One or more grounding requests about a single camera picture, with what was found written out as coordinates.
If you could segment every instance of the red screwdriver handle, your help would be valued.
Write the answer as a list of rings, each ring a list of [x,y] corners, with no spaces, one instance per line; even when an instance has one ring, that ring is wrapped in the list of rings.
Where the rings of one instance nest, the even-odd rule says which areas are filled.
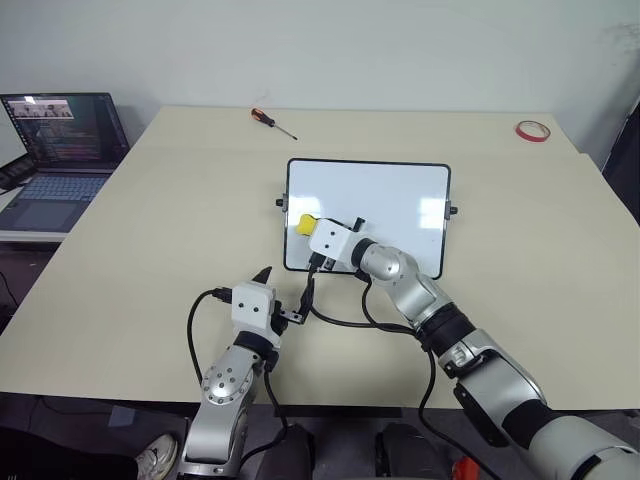
[[[267,114],[259,108],[251,109],[251,116],[258,120],[260,123],[264,123],[265,125],[269,125],[270,127],[273,127],[276,124],[276,121],[273,118],[269,118]]]

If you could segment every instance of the yellow eraser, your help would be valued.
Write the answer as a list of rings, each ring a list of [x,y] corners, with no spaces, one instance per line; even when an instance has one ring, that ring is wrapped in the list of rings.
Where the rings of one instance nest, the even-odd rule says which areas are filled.
[[[311,236],[311,234],[313,233],[313,229],[316,228],[316,223],[318,223],[318,220],[316,220],[308,213],[305,213],[300,217],[300,221],[298,222],[298,226],[296,227],[296,233],[300,235]]]

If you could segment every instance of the shoe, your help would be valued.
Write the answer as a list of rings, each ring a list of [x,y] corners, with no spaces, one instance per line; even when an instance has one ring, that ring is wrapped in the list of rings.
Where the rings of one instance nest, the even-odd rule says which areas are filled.
[[[138,480],[162,480],[176,462],[178,442],[168,433],[156,438],[136,457]]]

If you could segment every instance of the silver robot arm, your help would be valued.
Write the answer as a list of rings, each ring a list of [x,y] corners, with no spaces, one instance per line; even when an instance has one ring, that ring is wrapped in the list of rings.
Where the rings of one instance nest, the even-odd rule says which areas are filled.
[[[252,281],[231,289],[217,289],[220,300],[231,303],[236,334],[233,345],[204,373],[200,408],[185,440],[179,478],[235,478],[247,434],[247,409],[257,382],[275,366],[280,336],[295,314],[285,312],[266,285],[271,267]]]
[[[542,479],[638,478],[636,450],[582,418],[550,409],[534,378],[476,329],[410,255],[329,219],[304,223],[299,233],[310,235],[312,263],[330,269],[340,262],[387,292],[422,348],[458,380],[454,395],[489,444],[513,447]]]

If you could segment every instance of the screwdriver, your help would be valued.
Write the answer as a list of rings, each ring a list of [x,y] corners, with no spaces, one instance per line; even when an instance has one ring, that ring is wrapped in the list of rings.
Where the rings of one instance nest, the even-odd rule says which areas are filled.
[[[273,118],[269,118],[267,116],[266,113],[264,113],[262,110],[260,110],[259,108],[253,108],[251,109],[251,116],[253,118],[255,118],[256,120],[258,120],[260,123],[264,123],[265,125],[269,125],[271,128],[276,127],[278,130],[280,130],[282,133],[285,133],[287,135],[289,135],[291,138],[293,138],[294,140],[297,140],[298,137],[291,135],[289,132],[287,132],[284,128],[280,128],[278,125],[276,125],[276,121]]]

